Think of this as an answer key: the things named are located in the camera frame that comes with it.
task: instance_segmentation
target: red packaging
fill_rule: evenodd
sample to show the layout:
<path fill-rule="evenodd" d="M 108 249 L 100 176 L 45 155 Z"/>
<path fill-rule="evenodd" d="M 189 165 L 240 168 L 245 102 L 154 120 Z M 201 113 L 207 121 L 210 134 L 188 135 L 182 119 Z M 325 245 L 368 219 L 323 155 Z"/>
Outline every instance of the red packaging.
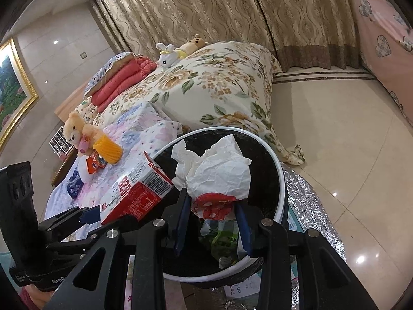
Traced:
<path fill-rule="evenodd" d="M 144 152 L 103 196 L 102 225 L 126 214 L 141 220 L 172 188 L 164 171 Z"/>

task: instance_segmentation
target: black trash can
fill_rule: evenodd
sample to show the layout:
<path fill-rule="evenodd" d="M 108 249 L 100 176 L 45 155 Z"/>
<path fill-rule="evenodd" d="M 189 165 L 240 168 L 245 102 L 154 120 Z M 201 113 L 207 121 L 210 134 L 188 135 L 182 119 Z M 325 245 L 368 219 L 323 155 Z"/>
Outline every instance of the black trash can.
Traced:
<path fill-rule="evenodd" d="M 171 158 L 172 147 L 185 140 L 187 150 L 202 156 L 222 137 L 233 134 L 243 156 L 252 160 L 250 164 L 251 185 L 248 203 L 261 209 L 266 218 L 274 219 L 288 226 L 288 198 L 286 196 L 284 174 L 274 151 L 256 135 L 234 127 L 208 127 L 183 135 L 162 148 L 153 158 L 169 178 L 175 177 L 177 162 Z M 179 191 L 172 189 L 154 210 L 162 214 L 165 206 L 174 204 Z M 181 255 L 164 255 L 164 277 L 169 280 L 190 283 L 200 288 L 233 285 L 244 281 L 261 269 L 261 258 L 246 256 L 226 269 L 220 269 L 211 253 L 199 243 L 200 220 L 191 213 L 185 245 Z"/>

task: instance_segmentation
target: stuffed toy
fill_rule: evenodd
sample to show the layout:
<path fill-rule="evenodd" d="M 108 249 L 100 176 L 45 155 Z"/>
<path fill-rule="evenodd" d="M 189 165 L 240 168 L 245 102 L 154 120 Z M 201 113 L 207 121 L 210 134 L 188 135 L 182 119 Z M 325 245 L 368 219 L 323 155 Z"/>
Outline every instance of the stuffed toy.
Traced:
<path fill-rule="evenodd" d="M 184 45 L 181 45 L 179 48 L 175 50 L 183 51 L 186 54 L 186 56 L 189 56 L 195 51 L 198 51 L 199 49 L 203 48 L 205 45 L 209 45 L 209 43 L 205 42 L 205 40 L 203 40 L 200 37 L 200 35 L 195 34 L 195 38 L 191 39 L 189 42 L 186 42 Z"/>
<path fill-rule="evenodd" d="M 63 126 L 65 139 L 75 146 L 79 155 L 90 156 L 97 151 L 108 163 L 115 164 L 122 156 L 122 147 L 110 140 L 101 129 L 86 123 L 78 112 L 71 112 Z"/>
<path fill-rule="evenodd" d="M 209 45 L 209 43 L 205 42 L 198 34 L 195 34 L 195 38 L 176 49 L 172 44 L 165 46 L 164 43 L 158 43 L 156 47 L 161 51 L 159 63 L 163 68 L 170 68 L 205 45 Z"/>
<path fill-rule="evenodd" d="M 180 57 L 179 51 L 176 51 L 175 46 L 172 44 L 165 46 L 164 43 L 158 43 L 156 47 L 161 50 L 159 64 L 163 68 L 170 68 L 171 66 L 176 65 L 183 58 Z"/>
<path fill-rule="evenodd" d="M 65 125 L 63 126 L 63 136 L 65 137 L 67 142 L 75 146 L 75 148 L 79 151 L 79 155 L 90 156 L 93 153 L 93 147 L 92 144 L 88 143 L 89 140 L 87 138 L 86 132 L 83 133 L 85 126 L 87 131 L 88 126 L 92 125 L 86 123 L 80 117 L 78 112 L 71 112 L 69 114 L 69 118 L 66 120 Z"/>

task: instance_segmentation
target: white bin rim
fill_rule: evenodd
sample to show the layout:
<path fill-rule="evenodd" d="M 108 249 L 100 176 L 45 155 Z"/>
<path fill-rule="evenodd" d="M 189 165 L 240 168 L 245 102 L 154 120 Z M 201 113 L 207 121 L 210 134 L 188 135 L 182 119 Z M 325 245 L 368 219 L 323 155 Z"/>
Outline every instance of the white bin rim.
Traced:
<path fill-rule="evenodd" d="M 262 146 L 268 151 L 270 156 L 272 157 L 275 167 L 277 168 L 277 173 L 278 173 L 278 181 L 279 181 L 279 187 L 280 187 L 280 193 L 278 196 L 278 205 L 277 209 L 275 211 L 274 215 L 274 221 L 277 223 L 281 223 L 281 219 L 284 213 L 284 203 L 285 203 L 285 180 L 284 180 L 284 173 L 282 171 L 281 163 L 279 162 L 277 156 L 275 155 L 274 151 L 271 149 L 271 147 L 268 145 L 267 142 L 265 142 L 263 139 L 261 139 L 259 136 L 247 131 L 243 130 L 241 128 L 236 128 L 236 127 L 226 127 L 226 126 L 216 126 L 216 127 L 206 127 L 202 129 L 195 130 L 193 132 L 187 133 L 185 135 L 182 135 L 178 137 L 177 139 L 173 140 L 172 142 L 168 143 L 165 147 L 163 147 L 160 151 L 154 155 L 153 159 L 155 159 L 158 155 L 163 153 L 163 151 L 167 148 L 169 148 L 171 145 L 176 144 L 178 141 L 194 135 L 198 134 L 201 132 L 206 132 L 210 130 L 232 130 L 234 132 L 242 133 L 245 135 L 248 135 L 252 137 L 253 139 L 257 140 L 259 143 L 262 144 Z M 202 282 L 211 282 L 211 281 L 217 281 L 217 280 L 222 280 L 223 278 L 230 277 L 234 274 L 239 273 L 240 271 L 244 270 L 248 266 L 252 265 L 258 258 L 250 258 L 249 256 L 246 256 L 243 258 L 241 261 L 238 261 L 234 265 L 230 266 L 229 268 L 223 269 L 220 272 L 210 274 L 210 275 L 205 275 L 205 276 L 196 276 L 196 277 L 181 277 L 181 276 L 175 276 L 175 275 L 170 275 L 164 273 L 164 278 L 167 280 L 172 280 L 172 281 L 177 281 L 177 282 L 183 282 L 183 283 L 202 283 Z"/>

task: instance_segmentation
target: tiled floor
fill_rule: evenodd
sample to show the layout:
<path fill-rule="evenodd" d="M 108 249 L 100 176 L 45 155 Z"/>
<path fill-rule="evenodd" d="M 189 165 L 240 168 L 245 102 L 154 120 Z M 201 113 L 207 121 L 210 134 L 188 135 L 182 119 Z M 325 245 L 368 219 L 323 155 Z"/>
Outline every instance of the tiled floor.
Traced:
<path fill-rule="evenodd" d="M 341 79 L 367 74 L 296 76 L 320 71 L 276 79 L 274 129 L 286 147 L 301 145 L 306 163 L 295 171 L 319 195 L 350 268 L 390 310 L 413 278 L 413 129 L 378 81 Z"/>

